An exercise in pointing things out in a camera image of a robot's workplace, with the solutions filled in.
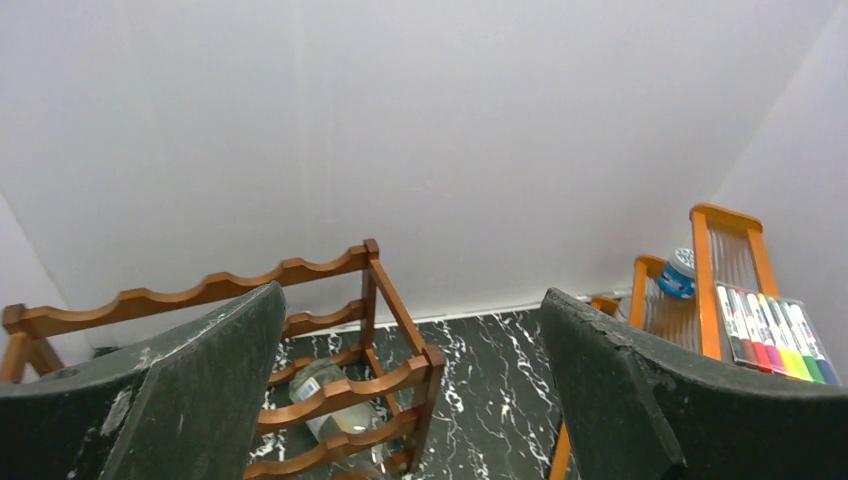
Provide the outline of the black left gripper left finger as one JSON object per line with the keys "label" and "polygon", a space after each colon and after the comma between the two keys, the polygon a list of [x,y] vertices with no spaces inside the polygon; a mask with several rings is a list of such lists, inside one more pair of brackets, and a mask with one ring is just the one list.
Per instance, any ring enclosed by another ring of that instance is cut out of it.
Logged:
{"label": "black left gripper left finger", "polygon": [[239,479],[281,339],[270,283],[149,339],[1,387],[5,479]]}

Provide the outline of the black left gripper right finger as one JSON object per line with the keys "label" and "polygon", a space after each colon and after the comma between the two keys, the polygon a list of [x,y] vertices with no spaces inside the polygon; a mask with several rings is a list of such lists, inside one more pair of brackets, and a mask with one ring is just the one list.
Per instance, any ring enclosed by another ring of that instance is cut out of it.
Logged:
{"label": "black left gripper right finger", "polygon": [[556,289],[540,305],[584,479],[843,479],[847,391],[724,363]]}

